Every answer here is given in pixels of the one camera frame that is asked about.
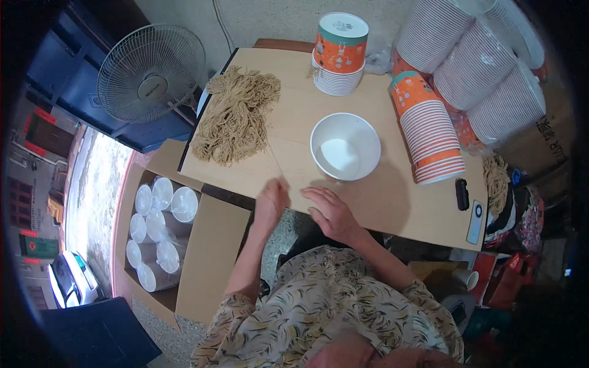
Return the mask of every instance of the woman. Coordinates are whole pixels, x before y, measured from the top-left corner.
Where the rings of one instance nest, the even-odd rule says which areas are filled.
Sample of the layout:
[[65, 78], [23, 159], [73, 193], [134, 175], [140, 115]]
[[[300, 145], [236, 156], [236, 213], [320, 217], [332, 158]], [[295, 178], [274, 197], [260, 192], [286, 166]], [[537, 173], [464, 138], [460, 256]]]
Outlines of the woman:
[[191, 366], [452, 367], [462, 362], [456, 325], [425, 286], [378, 244], [327, 188], [309, 187], [311, 216], [342, 243], [305, 251], [278, 270], [256, 310], [264, 245], [289, 204], [288, 184], [270, 180], [219, 311]]

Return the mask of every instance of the wooden table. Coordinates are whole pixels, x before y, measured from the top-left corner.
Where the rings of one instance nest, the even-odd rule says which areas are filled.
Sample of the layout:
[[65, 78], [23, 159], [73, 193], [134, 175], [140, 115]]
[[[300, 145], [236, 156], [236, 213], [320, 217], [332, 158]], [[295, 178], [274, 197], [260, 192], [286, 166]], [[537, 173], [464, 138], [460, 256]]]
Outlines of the wooden table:
[[[282, 45], [307, 51], [309, 45], [286, 45], [276, 40], [260, 40], [258, 45]], [[471, 209], [459, 211], [454, 180], [417, 185], [413, 179], [409, 154], [397, 122], [395, 109], [387, 93], [389, 76], [364, 75], [353, 94], [331, 97], [320, 92], [309, 70], [310, 53], [276, 49], [240, 49], [229, 65], [273, 73], [282, 82], [281, 96], [267, 115], [268, 142], [263, 152], [221, 167], [215, 162], [197, 160], [187, 148], [180, 172], [216, 187], [255, 197], [271, 177], [284, 175], [291, 185], [292, 208], [307, 212], [313, 203], [299, 194], [308, 185], [323, 185], [345, 200], [360, 224], [385, 233], [470, 250], [480, 250], [483, 231], [477, 244], [466, 241], [472, 200], [487, 204], [482, 176], [482, 160], [463, 154]], [[317, 171], [309, 149], [310, 132], [324, 116], [351, 112], [366, 119], [381, 139], [379, 165], [366, 178], [333, 184]]]

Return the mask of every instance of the fan grille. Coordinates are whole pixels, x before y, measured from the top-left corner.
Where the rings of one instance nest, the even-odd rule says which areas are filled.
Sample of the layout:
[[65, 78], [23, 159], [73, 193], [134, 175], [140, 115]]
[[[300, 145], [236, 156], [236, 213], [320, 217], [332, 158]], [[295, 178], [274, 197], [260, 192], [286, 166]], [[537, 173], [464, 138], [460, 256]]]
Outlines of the fan grille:
[[[102, 63], [100, 103], [120, 121], [155, 120], [192, 94], [204, 59], [203, 44], [185, 28], [165, 24], [140, 28], [115, 45]], [[153, 75], [165, 78], [167, 89], [161, 96], [141, 99], [139, 86]]]

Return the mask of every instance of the white car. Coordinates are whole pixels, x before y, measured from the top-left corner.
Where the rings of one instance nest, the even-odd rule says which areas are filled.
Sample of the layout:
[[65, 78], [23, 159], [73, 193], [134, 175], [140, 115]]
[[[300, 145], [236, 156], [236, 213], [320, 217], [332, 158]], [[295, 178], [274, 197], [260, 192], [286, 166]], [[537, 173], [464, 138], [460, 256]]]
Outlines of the white car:
[[47, 267], [53, 295], [60, 308], [83, 306], [106, 299], [88, 263], [76, 252], [57, 255]]

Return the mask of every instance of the patterned blouse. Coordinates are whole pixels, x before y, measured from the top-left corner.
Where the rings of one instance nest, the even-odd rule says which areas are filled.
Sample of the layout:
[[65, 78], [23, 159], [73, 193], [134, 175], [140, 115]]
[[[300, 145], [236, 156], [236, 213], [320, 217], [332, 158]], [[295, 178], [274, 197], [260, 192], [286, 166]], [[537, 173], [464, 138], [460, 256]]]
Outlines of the patterned blouse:
[[258, 309], [244, 295], [225, 296], [191, 367], [302, 367], [350, 329], [382, 356], [420, 347], [462, 363], [462, 338], [452, 316], [421, 281], [398, 292], [373, 275], [350, 248], [322, 246], [291, 258]]

